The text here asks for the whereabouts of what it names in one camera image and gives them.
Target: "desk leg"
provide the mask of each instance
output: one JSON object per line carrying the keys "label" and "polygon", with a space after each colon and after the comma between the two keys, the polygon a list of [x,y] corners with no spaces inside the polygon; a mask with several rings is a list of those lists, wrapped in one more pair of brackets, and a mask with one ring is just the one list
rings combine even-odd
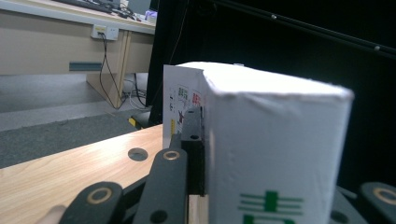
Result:
{"label": "desk leg", "polygon": [[102,75],[88,74],[87,82],[90,83],[112,106],[118,108],[121,106],[121,96],[123,89],[123,80],[126,73],[126,63],[128,61],[129,48],[131,43],[131,32],[120,31],[122,44],[117,63],[117,69],[112,75],[109,73],[106,63],[103,66]]}

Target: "floor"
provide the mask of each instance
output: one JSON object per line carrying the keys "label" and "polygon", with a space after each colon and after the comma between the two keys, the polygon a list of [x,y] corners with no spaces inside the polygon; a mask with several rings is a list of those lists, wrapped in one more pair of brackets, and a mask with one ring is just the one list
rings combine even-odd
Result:
{"label": "floor", "polygon": [[[142,106],[133,98],[114,109],[85,78],[84,74],[0,76],[0,132]],[[126,75],[125,91],[132,90],[133,80],[133,75]],[[137,74],[136,80],[138,89],[145,90],[147,74]]]}

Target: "desk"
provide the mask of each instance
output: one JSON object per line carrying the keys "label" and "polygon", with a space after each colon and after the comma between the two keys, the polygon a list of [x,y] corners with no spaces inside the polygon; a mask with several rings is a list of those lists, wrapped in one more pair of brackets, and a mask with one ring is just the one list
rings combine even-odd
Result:
{"label": "desk", "polygon": [[[117,41],[107,41],[107,59],[122,92],[125,73],[149,70],[155,26],[50,0],[0,0],[0,75],[66,74],[70,62],[101,63],[104,44],[91,38],[93,24],[120,29]],[[83,73],[109,100],[98,72]],[[119,106],[119,92],[106,68],[102,81]]]}
{"label": "desk", "polygon": [[[128,151],[141,147],[145,161]],[[147,175],[163,149],[163,126],[127,133],[0,170],[0,223],[36,223],[56,204],[68,206],[80,191],[100,181],[123,188]]]}

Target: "gray carpet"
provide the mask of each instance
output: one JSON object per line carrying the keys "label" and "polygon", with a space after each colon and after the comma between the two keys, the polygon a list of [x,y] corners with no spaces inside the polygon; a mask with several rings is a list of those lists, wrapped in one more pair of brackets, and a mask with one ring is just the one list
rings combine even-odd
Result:
{"label": "gray carpet", "polygon": [[136,131],[128,110],[0,132],[0,168]]}

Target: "white box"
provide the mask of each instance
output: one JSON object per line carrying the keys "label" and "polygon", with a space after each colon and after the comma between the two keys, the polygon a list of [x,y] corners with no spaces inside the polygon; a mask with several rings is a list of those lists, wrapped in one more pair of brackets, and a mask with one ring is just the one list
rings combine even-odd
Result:
{"label": "white box", "polygon": [[327,224],[353,92],[239,65],[164,67],[163,146],[204,107],[209,223]]}

